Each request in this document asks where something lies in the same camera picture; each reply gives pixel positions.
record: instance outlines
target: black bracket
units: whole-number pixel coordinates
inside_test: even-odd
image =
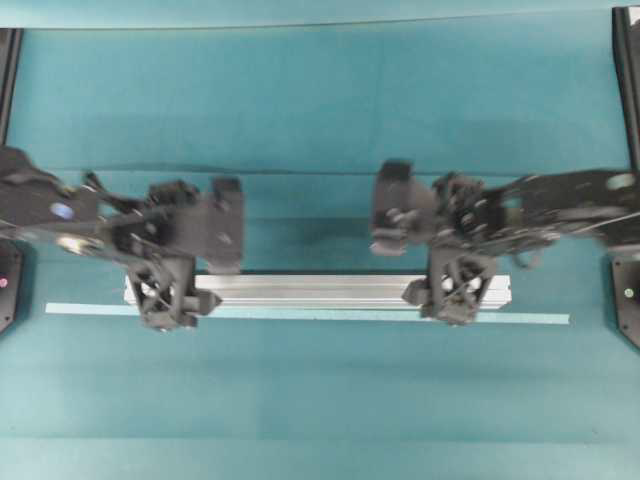
[[[22,252],[12,242],[0,240],[0,333],[16,317],[22,258]]]
[[[640,348],[640,260],[615,257],[611,265],[618,328]]]

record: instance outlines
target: blue-green surface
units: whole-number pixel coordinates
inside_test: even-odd
[[[229,31],[28,31],[9,141],[122,193],[241,174],[245,266],[397,270],[368,251],[389,156],[495,184],[628,162],[606,11]],[[640,355],[588,240],[512,274],[569,326],[210,319],[158,335],[114,265],[31,251],[0,338],[0,479],[640,477]]]
[[[609,10],[612,0],[4,0],[3,26],[224,28]]]

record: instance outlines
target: light blue strip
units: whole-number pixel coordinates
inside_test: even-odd
[[[47,303],[45,311],[46,313],[64,315],[138,316],[137,308],[130,305]],[[418,313],[413,310],[306,310],[260,307],[219,307],[209,317],[251,320],[431,321],[431,319],[421,319]],[[478,323],[569,325],[569,314],[480,312],[476,321]]]

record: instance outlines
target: teal table surface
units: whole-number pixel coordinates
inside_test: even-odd
[[[424,249],[368,250],[386,158],[412,159],[426,182],[460,170],[489,185],[627,168],[610,36],[604,8],[28,30],[9,144],[123,194],[237,174],[248,270],[415,270]],[[569,325],[212,318],[168,335],[133,317],[45,314],[122,304],[124,273],[25,250],[20,319],[0,338],[2,480],[640,478],[640,354],[615,329],[590,240],[561,241],[537,270],[500,263],[505,312]]]
[[[228,28],[609,10],[612,0],[3,0],[4,26]]]

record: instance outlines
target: metal bar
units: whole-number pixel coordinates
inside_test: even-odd
[[[21,40],[21,29],[0,29],[0,144],[2,145],[7,142]]]
[[[196,288],[212,290],[224,306],[296,308],[415,310],[401,296],[420,275],[198,275]],[[128,281],[124,299],[135,303]],[[482,308],[496,309],[511,302],[508,275],[491,281]]]
[[[640,35],[640,25],[635,25],[639,11],[637,7],[616,7],[612,10],[613,58],[627,130],[631,170],[638,170],[640,165],[640,48],[637,40],[634,40]]]

